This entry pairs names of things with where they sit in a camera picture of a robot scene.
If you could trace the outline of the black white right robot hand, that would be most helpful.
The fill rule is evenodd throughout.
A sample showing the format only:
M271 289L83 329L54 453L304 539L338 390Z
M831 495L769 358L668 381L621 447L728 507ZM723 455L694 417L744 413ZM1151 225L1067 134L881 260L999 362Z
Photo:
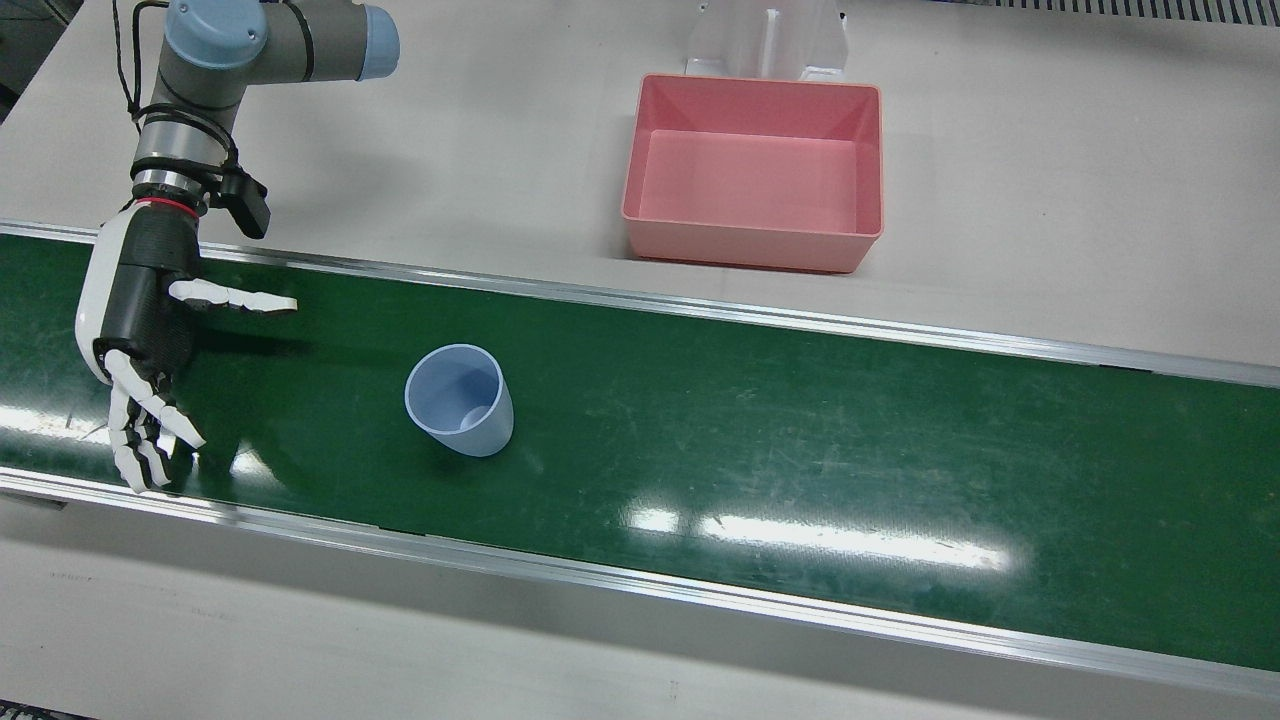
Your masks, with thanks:
M109 386L108 439L116 473L136 493L164 487L161 433L189 448L205 438L172 400L189 361L189 316L210 307L284 314L296 299L248 292L201 277L198 217L172 199L129 202L96 234L76 310L76 345L86 366Z

